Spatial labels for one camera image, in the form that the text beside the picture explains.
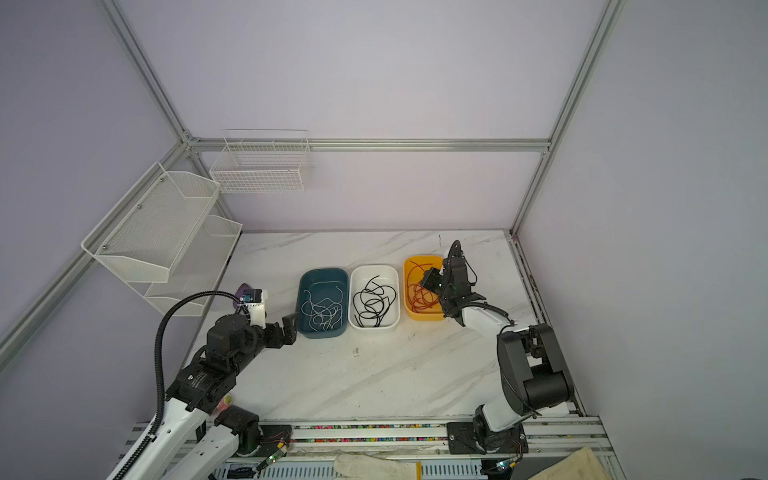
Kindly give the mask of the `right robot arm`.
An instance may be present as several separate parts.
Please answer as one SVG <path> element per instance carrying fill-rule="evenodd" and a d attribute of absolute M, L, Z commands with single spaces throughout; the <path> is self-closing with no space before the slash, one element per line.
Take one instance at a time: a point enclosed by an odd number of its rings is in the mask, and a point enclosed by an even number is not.
<path fill-rule="evenodd" d="M 492 341 L 502 393 L 480 405 L 470 422 L 447 424 L 449 452 L 500 456 L 485 459 L 480 473 L 509 479 L 528 452 L 522 423 L 547 408 L 574 399 L 575 387 L 552 327 L 519 326 L 509 314 L 473 290 L 477 281 L 461 242 L 452 243 L 440 268 L 424 274 L 420 286 L 435 294 L 443 316 Z"/>

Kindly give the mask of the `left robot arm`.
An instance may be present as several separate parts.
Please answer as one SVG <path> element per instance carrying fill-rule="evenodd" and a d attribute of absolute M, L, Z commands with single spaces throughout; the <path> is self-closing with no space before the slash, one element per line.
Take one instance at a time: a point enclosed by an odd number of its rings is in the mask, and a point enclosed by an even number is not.
<path fill-rule="evenodd" d="M 234 313 L 220 317 L 191 362 L 171 384 L 165 382 L 162 348 L 170 319 L 192 301 L 220 294 L 208 290 L 189 295 L 161 319 L 154 343 L 156 411 L 110 478 L 204 479 L 234 455 L 264 454 L 255 468 L 261 474 L 287 454 L 291 427 L 265 434 L 257 414 L 237 406 L 217 408 L 235 387 L 237 376 L 263 350 L 295 343 L 297 314 L 279 323 L 253 321 L 244 298 L 226 293 L 235 304 Z"/>

